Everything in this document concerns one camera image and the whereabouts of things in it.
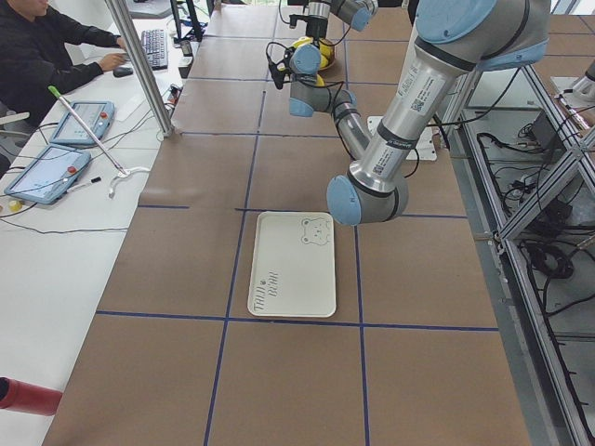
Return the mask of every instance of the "computer mouse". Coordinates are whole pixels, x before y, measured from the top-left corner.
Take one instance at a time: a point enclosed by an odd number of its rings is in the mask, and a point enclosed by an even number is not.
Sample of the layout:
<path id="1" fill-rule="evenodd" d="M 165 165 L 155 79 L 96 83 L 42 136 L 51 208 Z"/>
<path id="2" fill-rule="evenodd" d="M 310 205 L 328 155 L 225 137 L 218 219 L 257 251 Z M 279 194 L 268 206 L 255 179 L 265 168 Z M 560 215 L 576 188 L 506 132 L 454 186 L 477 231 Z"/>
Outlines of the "computer mouse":
<path id="1" fill-rule="evenodd" d="M 129 76 L 133 73 L 131 67 L 115 67 L 113 69 L 113 77 L 124 77 Z"/>

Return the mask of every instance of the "blue tablet device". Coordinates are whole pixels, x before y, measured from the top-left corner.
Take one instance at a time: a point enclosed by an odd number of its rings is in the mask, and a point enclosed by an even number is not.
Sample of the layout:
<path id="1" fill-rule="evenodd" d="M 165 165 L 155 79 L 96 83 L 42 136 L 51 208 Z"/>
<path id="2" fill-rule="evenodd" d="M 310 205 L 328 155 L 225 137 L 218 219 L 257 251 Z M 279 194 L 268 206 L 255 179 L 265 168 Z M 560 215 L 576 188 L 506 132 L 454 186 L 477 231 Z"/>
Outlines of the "blue tablet device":
<path id="1" fill-rule="evenodd" d="M 40 204 L 54 203 L 90 163 L 91 155 L 49 144 L 5 189 L 6 195 Z"/>
<path id="2" fill-rule="evenodd" d="M 73 102 L 71 107 L 85 121 L 85 124 L 93 130 L 93 133 L 98 139 L 103 138 L 115 114 L 113 102 L 77 101 Z M 58 127 L 49 139 L 49 142 L 74 147 L 88 147 L 95 144 L 95 141 L 78 124 L 69 111 L 64 113 L 64 116 L 60 119 Z"/>

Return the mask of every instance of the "white desk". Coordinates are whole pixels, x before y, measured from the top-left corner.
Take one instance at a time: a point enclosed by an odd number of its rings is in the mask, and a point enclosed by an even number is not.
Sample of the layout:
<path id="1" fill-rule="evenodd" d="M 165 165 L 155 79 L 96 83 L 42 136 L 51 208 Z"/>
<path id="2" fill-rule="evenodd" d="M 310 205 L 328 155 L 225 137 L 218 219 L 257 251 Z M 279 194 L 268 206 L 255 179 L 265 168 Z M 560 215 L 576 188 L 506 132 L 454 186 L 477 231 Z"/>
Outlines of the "white desk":
<path id="1" fill-rule="evenodd" d="M 167 20 L 141 20 L 138 29 L 140 32 L 163 27 L 165 23 Z M 89 60 L 113 51 L 98 49 Z M 181 51 L 170 47 L 168 70 L 154 72 L 160 91 L 166 92 L 170 84 L 180 85 L 180 58 Z M 115 103 L 118 111 L 106 139 L 152 116 L 136 75 L 116 79 L 105 73 L 66 98 Z M 63 113 L 63 107 L 57 103 L 44 123 L 57 122 Z M 49 137 L 52 131 L 53 127 L 44 133 Z M 151 167 L 161 139 L 159 125 L 150 117 L 139 130 L 118 142 L 111 154 L 125 167 Z M 36 156 L 45 145 L 43 137 L 36 133 L 20 155 Z M 99 155 L 100 150 L 92 149 L 91 154 Z M 31 161 L 21 156 L 13 166 L 25 166 Z M 101 182 L 69 193 L 50 206 L 37 205 L 8 221 L 38 230 L 126 228 L 147 174 L 135 174 L 122 181 L 110 199 L 108 187 L 116 173 L 102 155 L 79 178 L 83 182 L 101 177 Z M 15 175 L 7 174 L 0 180 L 2 191 Z M 4 207 L 0 215 L 10 214 L 10 200 L 0 197 Z M 123 230 L 41 235 L 0 221 L 1 376 L 59 390 L 66 387 L 125 235 Z M 0 411 L 0 445 L 39 445 L 51 420 L 52 417 Z"/>

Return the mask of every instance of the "red cylinder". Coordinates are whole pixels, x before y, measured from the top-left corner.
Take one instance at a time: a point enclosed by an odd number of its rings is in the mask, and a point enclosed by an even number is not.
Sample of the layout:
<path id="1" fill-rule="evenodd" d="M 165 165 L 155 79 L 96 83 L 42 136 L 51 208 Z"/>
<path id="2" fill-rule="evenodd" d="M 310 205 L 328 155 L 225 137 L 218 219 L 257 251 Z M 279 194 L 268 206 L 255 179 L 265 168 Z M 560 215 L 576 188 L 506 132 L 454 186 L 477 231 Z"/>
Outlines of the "red cylinder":
<path id="1" fill-rule="evenodd" d="M 0 378 L 0 409 L 53 415 L 58 409 L 62 392 L 51 388 Z"/>

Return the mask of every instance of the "person's hand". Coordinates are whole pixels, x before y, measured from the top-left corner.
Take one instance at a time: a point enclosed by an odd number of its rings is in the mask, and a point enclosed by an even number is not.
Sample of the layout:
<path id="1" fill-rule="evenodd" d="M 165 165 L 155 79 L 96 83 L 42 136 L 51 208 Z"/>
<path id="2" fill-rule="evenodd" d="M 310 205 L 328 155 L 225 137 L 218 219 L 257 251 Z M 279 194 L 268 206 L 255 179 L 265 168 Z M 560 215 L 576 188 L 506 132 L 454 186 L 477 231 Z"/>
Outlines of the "person's hand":
<path id="1" fill-rule="evenodd" d="M 118 44 L 118 46 L 120 46 L 124 51 L 126 51 L 126 42 L 124 41 L 124 38 L 118 37 L 115 39 L 115 43 Z"/>
<path id="2" fill-rule="evenodd" d="M 110 72 L 115 67 L 119 67 L 126 62 L 123 53 L 112 53 L 106 55 L 102 60 L 98 62 L 103 72 Z"/>

